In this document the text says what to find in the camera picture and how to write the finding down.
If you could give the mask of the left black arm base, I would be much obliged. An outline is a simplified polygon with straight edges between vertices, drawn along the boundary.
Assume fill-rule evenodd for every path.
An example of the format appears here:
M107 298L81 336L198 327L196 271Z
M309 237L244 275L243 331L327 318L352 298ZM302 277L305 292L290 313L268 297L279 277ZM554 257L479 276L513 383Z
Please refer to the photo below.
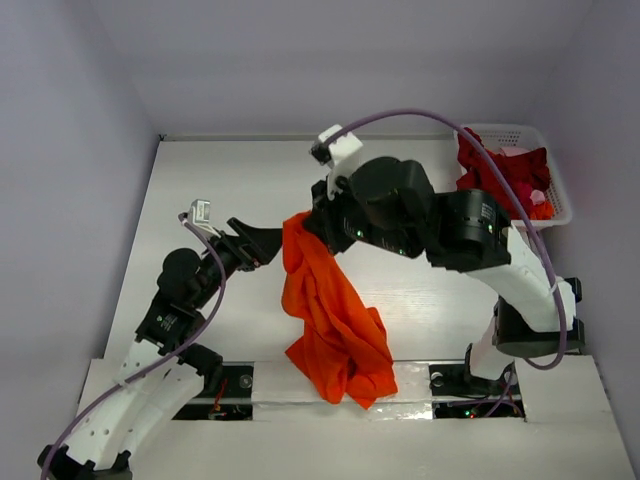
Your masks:
M253 418L254 364L229 363L216 390L190 400L173 417L179 421L250 421Z

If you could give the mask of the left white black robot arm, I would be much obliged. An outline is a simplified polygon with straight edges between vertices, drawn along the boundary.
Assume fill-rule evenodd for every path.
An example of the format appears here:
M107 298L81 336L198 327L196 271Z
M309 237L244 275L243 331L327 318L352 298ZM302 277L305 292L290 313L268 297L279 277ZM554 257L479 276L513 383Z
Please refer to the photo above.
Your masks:
M186 213L179 219L205 253L180 248L165 257L158 290L111 386L41 452L42 478L129 479L131 460L190 400L223 390L222 357L196 342L213 320L201 310L222 302L235 272L269 264L282 231L232 218L228 235Z

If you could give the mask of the orange t shirt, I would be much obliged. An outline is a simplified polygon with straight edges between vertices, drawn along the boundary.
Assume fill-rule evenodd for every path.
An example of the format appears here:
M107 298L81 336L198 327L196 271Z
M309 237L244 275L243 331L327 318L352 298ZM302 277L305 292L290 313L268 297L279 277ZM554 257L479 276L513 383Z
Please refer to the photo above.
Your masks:
M298 213L283 223L281 305L303 322L303 334L287 350L289 360L322 399L351 397L370 408L398 392L387 332L379 312L367 307L329 252Z

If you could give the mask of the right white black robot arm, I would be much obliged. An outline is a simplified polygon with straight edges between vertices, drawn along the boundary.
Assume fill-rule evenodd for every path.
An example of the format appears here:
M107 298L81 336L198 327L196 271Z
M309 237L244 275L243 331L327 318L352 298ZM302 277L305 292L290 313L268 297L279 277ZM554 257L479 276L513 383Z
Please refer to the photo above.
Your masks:
M576 316L580 281L548 280L541 259L489 193L437 194L419 162L394 157L338 175L337 187L335 194L326 180L312 187L313 208L303 223L331 253L363 242L411 259L424 256L498 295L487 330L467 347L464 362L437 368L434 394L496 395L515 359L585 346Z

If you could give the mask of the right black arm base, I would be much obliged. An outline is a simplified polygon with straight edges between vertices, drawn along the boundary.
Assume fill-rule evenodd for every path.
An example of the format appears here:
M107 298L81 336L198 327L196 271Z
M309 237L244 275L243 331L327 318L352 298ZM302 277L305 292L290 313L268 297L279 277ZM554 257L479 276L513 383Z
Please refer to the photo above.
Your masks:
M428 374L435 419L526 417L514 364L498 380L468 376L464 363L430 364Z

